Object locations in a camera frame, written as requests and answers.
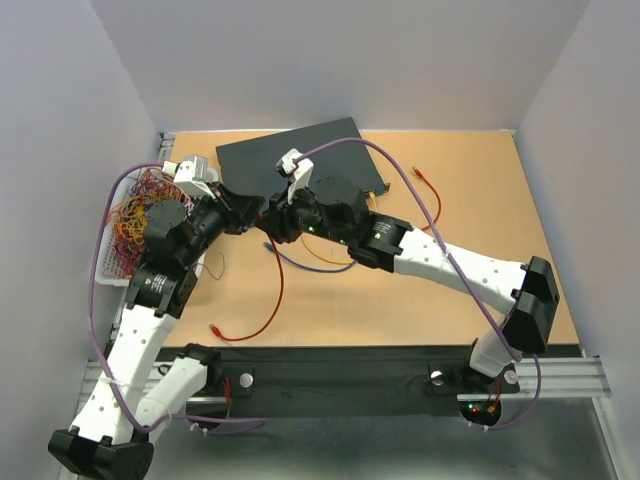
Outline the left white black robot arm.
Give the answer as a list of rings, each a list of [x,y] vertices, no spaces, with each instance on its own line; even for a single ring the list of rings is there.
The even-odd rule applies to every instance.
[[[52,434],[48,450],[70,472],[89,479],[142,479],[154,447],[174,419],[206,431],[220,418],[184,414],[197,392],[215,392],[222,382],[219,353],[187,345],[165,376],[145,388],[156,358],[175,328],[198,277],[194,267],[223,233],[242,234],[264,199],[237,195],[214,182],[193,208],[164,200],[146,215],[146,250],[129,281],[118,336],[83,409],[70,427]]]

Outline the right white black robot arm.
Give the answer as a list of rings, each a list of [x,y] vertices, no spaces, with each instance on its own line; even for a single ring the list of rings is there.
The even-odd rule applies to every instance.
[[[363,191],[343,178],[274,195],[256,225],[277,243],[307,233],[342,244],[360,265],[433,281],[470,295],[482,311],[500,313],[460,366],[461,381],[472,390],[484,389],[522,355],[547,350],[560,294],[544,258],[506,261],[444,243],[406,221],[371,211]]]

